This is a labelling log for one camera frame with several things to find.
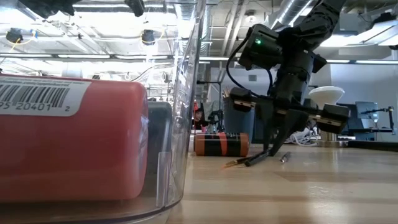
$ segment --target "barcode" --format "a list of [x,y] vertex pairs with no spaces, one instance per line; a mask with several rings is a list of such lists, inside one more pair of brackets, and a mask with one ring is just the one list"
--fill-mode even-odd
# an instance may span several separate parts
[[61,108],[70,88],[27,85],[0,85],[0,102],[45,103],[53,108]]

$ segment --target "white label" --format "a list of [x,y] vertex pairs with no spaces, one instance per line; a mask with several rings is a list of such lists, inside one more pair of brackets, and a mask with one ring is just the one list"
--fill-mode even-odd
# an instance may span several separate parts
[[72,116],[91,82],[0,76],[0,114]]

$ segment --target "orange and black cylinder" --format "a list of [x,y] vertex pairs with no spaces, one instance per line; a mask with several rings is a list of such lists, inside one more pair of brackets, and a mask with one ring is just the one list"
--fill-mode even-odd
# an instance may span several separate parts
[[197,134],[197,156],[246,157],[249,152],[249,135],[246,133]]

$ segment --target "black tape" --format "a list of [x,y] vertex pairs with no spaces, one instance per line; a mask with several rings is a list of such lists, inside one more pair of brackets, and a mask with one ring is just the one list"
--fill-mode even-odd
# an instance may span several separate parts
[[205,136],[205,156],[222,156],[220,137],[216,135]]
[[228,133],[226,134],[226,140],[228,146],[226,156],[241,156],[241,135]]

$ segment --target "wooden surface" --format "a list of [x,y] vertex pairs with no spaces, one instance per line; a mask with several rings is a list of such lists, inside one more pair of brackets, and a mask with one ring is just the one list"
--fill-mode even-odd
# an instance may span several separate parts
[[169,224],[398,223],[397,153],[284,146],[254,167],[222,169],[230,160],[189,155]]

